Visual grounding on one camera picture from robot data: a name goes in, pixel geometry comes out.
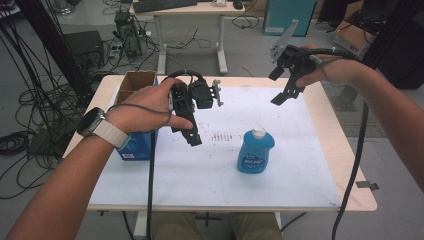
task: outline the watch face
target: watch face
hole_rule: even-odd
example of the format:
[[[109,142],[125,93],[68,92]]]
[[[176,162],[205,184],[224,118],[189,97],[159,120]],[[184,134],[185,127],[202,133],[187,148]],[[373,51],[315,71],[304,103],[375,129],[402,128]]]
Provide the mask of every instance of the watch face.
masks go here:
[[[91,134],[90,127],[97,122],[101,114],[103,114],[103,110],[98,107],[95,107],[91,109],[88,113],[86,113],[78,124],[78,134],[82,136],[87,136],[88,134]]]

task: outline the computer mouse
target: computer mouse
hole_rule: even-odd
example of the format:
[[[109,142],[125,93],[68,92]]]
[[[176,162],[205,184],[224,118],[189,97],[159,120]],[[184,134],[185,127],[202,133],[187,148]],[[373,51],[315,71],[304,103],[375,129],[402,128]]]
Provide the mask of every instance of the computer mouse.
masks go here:
[[[243,9],[242,1],[233,1],[233,7],[237,10]]]

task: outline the person's left hand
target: person's left hand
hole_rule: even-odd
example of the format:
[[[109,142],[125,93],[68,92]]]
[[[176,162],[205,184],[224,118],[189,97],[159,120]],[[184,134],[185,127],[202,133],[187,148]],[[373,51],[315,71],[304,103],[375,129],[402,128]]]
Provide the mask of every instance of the person's left hand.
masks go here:
[[[176,78],[168,78],[157,87],[149,86],[138,90],[122,102],[139,105],[156,112],[124,105],[112,108],[106,114],[106,119],[126,133],[153,130],[163,125],[179,129],[191,129],[193,124],[189,120],[174,114],[167,121],[170,114],[168,94],[172,86],[178,83],[182,83],[182,81]]]

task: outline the person's right arm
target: person's right arm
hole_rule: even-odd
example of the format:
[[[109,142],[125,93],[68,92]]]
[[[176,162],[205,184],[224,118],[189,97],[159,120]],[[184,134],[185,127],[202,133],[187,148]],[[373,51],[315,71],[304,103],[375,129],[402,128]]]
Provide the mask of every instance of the person's right arm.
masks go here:
[[[352,60],[336,60],[299,79],[298,87],[321,80],[351,85],[364,98],[397,154],[424,192],[424,110],[375,70]]]

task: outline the bottle label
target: bottle label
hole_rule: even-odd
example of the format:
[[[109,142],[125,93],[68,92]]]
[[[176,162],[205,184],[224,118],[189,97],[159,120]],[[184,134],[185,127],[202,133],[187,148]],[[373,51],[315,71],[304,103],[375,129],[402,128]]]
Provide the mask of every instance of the bottle label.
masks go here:
[[[256,169],[263,167],[264,163],[265,160],[263,158],[253,154],[246,154],[246,156],[243,157],[241,165],[243,168]]]

